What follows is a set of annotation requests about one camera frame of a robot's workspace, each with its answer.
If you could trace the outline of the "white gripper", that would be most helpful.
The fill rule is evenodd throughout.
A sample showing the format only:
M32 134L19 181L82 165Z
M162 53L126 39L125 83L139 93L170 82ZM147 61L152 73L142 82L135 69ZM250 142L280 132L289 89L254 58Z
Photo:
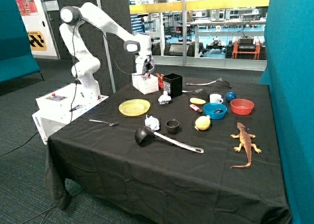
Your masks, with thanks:
M135 59L135 75L149 75L154 71L155 63L151 55L139 55Z

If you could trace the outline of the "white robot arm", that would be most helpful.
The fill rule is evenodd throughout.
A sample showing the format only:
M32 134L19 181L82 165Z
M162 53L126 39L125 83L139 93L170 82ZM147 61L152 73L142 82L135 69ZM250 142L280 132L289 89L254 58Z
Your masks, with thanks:
M82 85L83 96L89 100L101 98L98 81L93 74L98 71L101 62L97 56L91 54L88 46L92 43L86 41L91 34L81 36L79 28L88 23L94 28L92 34L94 40L103 40L106 33L115 34L124 41L124 50L129 54L137 54L135 59L136 71L132 74L132 84L143 94L153 93L159 90L158 78L152 75L154 60L152 57L152 43L148 34L138 33L133 35L123 29L110 16L98 6L87 2L81 7L65 6L60 11L62 24L59 27L60 35L68 52L77 59L71 71Z

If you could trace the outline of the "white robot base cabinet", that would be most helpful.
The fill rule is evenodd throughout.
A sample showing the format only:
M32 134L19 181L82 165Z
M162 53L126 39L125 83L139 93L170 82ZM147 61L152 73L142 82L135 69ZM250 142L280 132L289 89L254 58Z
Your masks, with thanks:
M44 144L48 137L92 109L108 96L91 99L81 84L71 83L36 99L39 110L32 115Z

